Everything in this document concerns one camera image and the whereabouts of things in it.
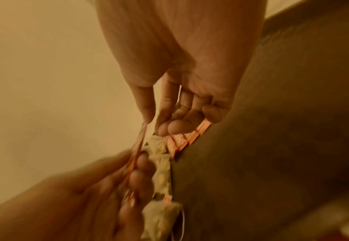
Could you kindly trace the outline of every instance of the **beige wall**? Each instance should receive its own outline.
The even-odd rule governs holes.
[[[0,202],[130,147],[141,122],[87,1],[0,0]]]

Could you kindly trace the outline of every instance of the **dark surface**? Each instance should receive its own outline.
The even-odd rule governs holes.
[[[349,1],[313,2],[266,23],[233,110],[173,164],[184,241],[266,240],[349,190]]]

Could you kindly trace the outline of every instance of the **brown surface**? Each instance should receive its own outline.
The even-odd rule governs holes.
[[[173,165],[184,241],[270,239],[349,190],[349,1],[307,5],[267,22],[233,110]]]

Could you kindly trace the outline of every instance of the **hand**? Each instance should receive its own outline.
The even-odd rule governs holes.
[[[255,48],[266,0],[96,2],[104,36],[147,123],[155,115],[152,87],[162,78],[156,134],[191,132],[205,117],[222,121]]]
[[[143,154],[129,180],[137,204],[121,206],[123,152],[56,175],[0,205],[0,241],[138,241],[141,211],[153,195],[153,163]]]

